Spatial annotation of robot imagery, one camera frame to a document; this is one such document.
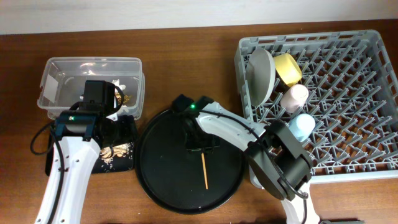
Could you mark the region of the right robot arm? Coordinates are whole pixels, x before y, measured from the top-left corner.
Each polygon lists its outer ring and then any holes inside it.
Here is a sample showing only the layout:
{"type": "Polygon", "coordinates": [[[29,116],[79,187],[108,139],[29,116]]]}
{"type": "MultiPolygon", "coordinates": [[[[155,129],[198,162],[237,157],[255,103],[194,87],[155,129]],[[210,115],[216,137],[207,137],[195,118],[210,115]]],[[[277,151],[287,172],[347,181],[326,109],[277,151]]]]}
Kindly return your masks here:
{"type": "Polygon", "coordinates": [[[313,162],[285,123],[251,122],[207,96],[179,95],[172,111],[194,146],[213,147],[217,136],[240,149],[261,187],[281,201],[287,223],[321,222],[310,196],[313,162]]]}

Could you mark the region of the yellow bowl with food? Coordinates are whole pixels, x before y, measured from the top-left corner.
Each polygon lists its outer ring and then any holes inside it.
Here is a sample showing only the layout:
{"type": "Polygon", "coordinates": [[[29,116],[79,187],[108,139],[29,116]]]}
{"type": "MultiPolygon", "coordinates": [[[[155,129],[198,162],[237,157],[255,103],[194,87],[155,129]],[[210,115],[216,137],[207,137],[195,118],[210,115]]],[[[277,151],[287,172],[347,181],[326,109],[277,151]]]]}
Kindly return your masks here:
{"type": "Polygon", "coordinates": [[[291,54],[284,53],[274,57],[274,63],[276,72],[288,87],[302,79],[302,71],[291,54]]]}

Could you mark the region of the grey plate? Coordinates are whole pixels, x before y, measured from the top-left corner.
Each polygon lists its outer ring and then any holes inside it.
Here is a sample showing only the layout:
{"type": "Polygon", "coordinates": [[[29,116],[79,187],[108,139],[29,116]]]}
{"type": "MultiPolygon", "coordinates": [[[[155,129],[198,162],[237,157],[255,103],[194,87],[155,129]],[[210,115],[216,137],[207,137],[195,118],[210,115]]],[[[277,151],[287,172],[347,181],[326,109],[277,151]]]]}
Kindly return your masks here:
{"type": "Polygon", "coordinates": [[[246,78],[253,106],[264,104],[271,96],[275,83],[275,63],[270,52],[257,48],[250,56],[246,78]]]}

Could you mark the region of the pink cup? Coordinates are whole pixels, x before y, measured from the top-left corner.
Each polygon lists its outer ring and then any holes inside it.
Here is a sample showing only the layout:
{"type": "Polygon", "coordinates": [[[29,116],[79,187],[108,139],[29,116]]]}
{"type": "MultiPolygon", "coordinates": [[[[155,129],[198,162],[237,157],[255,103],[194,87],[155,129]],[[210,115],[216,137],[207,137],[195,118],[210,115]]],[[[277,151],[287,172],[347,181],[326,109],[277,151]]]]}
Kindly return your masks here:
{"type": "Polygon", "coordinates": [[[309,96],[307,87],[301,84],[295,84],[283,94],[280,105],[286,112],[294,113],[299,107],[302,107],[309,96]]]}

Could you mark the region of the blue cup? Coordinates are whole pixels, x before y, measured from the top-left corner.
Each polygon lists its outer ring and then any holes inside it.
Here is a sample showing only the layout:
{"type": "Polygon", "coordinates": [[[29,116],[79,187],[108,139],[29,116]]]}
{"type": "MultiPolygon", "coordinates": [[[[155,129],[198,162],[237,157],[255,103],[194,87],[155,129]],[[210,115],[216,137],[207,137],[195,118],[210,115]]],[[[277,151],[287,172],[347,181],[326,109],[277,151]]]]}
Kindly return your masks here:
{"type": "Polygon", "coordinates": [[[315,119],[309,114],[300,114],[288,122],[289,130],[297,141],[306,140],[315,128],[315,119]]]}

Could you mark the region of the brown gold snack wrapper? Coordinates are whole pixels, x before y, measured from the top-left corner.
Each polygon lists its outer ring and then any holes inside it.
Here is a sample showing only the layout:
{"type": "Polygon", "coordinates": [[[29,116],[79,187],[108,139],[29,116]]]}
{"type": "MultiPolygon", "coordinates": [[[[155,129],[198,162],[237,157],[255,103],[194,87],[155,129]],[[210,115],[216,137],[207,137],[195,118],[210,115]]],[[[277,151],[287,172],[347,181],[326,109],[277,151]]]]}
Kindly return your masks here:
{"type": "Polygon", "coordinates": [[[117,99],[118,104],[122,104],[122,106],[127,106],[127,103],[130,101],[131,96],[124,95],[122,96],[119,92],[115,93],[115,97],[117,99]]]}

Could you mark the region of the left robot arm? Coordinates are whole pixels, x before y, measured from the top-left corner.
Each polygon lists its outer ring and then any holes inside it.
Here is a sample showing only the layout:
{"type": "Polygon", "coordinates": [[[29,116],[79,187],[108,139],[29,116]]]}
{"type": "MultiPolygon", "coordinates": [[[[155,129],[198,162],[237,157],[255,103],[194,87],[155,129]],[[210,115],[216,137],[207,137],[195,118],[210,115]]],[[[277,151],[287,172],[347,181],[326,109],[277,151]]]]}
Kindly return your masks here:
{"type": "Polygon", "coordinates": [[[42,127],[52,138],[52,166],[36,223],[79,223],[90,175],[101,150],[111,155],[137,139],[132,115],[118,115],[125,95],[103,80],[85,83],[82,101],[42,127]]]}

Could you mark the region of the wooden chopstick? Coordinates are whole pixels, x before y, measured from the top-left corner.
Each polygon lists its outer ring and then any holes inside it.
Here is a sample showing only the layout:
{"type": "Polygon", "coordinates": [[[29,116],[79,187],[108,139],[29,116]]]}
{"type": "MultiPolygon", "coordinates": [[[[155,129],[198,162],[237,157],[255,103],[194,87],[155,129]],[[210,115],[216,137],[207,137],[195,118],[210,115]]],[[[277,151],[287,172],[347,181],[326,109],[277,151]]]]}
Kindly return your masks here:
{"type": "Polygon", "coordinates": [[[201,153],[201,162],[203,167],[203,176],[205,181],[205,188],[208,190],[208,178],[207,178],[207,171],[206,171],[206,163],[205,163],[205,154],[204,152],[201,153]]]}

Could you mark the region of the white tissue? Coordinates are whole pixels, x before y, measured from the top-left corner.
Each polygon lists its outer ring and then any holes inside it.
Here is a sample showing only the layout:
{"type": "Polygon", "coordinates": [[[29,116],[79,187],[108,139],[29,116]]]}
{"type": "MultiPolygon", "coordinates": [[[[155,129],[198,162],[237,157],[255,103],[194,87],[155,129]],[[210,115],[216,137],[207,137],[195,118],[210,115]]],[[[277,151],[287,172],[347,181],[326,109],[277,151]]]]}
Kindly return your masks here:
{"type": "Polygon", "coordinates": [[[122,105],[122,107],[120,108],[120,110],[118,111],[119,114],[125,114],[125,113],[129,113],[129,107],[126,105],[122,105]]]}
{"type": "Polygon", "coordinates": [[[125,85],[120,84],[120,79],[113,80],[112,83],[113,83],[115,86],[117,86],[118,88],[120,88],[122,91],[124,91],[125,88],[126,88],[125,85]]]}

